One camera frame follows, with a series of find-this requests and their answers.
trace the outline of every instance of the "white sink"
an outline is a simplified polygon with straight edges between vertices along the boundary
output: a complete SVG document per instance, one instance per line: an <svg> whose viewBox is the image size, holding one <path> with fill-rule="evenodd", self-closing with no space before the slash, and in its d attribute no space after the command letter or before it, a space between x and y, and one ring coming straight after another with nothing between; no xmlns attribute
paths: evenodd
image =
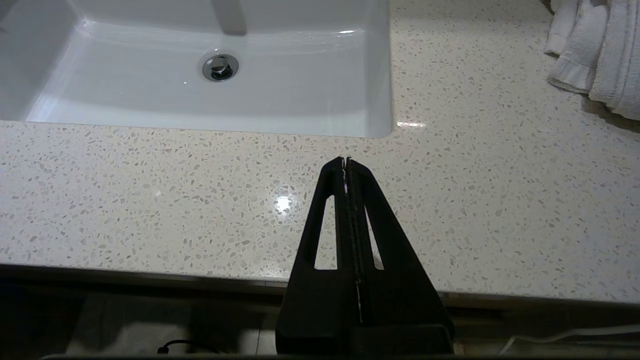
<svg viewBox="0 0 640 360"><path fill-rule="evenodd" d="M0 119L387 136L387 1L2 0Z"/></svg>

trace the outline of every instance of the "black cable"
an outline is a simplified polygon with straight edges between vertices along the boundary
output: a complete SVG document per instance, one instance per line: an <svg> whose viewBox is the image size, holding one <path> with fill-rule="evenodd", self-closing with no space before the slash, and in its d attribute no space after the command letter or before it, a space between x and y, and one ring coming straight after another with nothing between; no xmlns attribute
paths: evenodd
<svg viewBox="0 0 640 360"><path fill-rule="evenodd" d="M207 345L203 345L201 343L197 343L195 341L191 341L191 340L171 340L168 343L164 344L164 346L159 347L158 348L158 354L169 354L169 346L173 345L173 344L188 344L194 347L199 347L199 348L203 348L205 350L208 350L210 352L214 352L216 354L220 353L220 350L218 350L217 348L214 347L210 347Z"/></svg>

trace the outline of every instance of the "terrazzo countertop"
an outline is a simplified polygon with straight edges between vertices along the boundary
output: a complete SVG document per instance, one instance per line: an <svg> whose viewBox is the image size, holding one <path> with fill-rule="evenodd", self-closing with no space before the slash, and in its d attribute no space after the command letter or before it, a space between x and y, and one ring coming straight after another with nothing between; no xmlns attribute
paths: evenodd
<svg viewBox="0 0 640 360"><path fill-rule="evenodd" d="M391 9L386 138L0 122L0 262L286 281L352 156L438 290L640 303L640 135L545 81L544 6Z"/></svg>

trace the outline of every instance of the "cable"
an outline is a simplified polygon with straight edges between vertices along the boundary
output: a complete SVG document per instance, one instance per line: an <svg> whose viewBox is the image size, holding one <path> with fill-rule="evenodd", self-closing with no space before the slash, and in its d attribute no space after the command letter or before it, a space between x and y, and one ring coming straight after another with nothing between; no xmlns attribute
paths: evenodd
<svg viewBox="0 0 640 360"><path fill-rule="evenodd" d="M583 335L583 336L596 336L596 335L615 335L615 334L629 334L631 332L640 332L640 323L636 323L633 325L621 325L621 326L611 326L611 327L593 327L590 329L571 329L564 332L560 332L559 334L548 336L546 338L533 338L531 336L525 335L514 335L509 341L504 345L502 350L498 352L498 355L504 355L504 353L509 350L509 348L513 345L513 343L517 340L525 340L530 341L532 343L552 343L554 341L567 338L569 336L574 335Z"/></svg>
<svg viewBox="0 0 640 360"><path fill-rule="evenodd" d="M159 347L158 348L158 354L169 354L169 346L173 345L173 344L188 344L194 347L199 347L199 348L203 348L205 350L208 350L210 352L214 352L216 354L220 353L220 350L218 350L217 348L214 347L209 347L207 345L203 345L201 343L197 343L195 341L191 341L191 340L171 340L168 343L164 344L164 346Z"/></svg>

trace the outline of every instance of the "towel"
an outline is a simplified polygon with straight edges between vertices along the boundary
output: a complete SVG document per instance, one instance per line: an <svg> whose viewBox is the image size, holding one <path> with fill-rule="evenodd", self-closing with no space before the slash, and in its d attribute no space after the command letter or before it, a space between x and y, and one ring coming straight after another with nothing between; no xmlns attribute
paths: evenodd
<svg viewBox="0 0 640 360"><path fill-rule="evenodd" d="M598 71L589 92L589 98L601 101L610 108L617 108L627 77L634 38L632 20L635 0L610 0L609 21L604 35L604 45L598 60Z"/></svg>
<svg viewBox="0 0 640 360"><path fill-rule="evenodd" d="M604 41L609 7L604 0L580 0L577 20L547 81L572 92L588 94Z"/></svg>
<svg viewBox="0 0 640 360"><path fill-rule="evenodd" d="M611 16L589 98L640 120L640 0L609 0L609 6Z"/></svg>
<svg viewBox="0 0 640 360"><path fill-rule="evenodd" d="M554 19L551 22L545 54L560 55L573 30L579 0L551 0Z"/></svg>
<svg viewBox="0 0 640 360"><path fill-rule="evenodd" d="M639 0L633 0L633 14L629 14L629 20L633 24L634 41L632 42L631 57L627 69L627 77L623 86L620 102L613 112L628 119L640 120L640 11Z"/></svg>

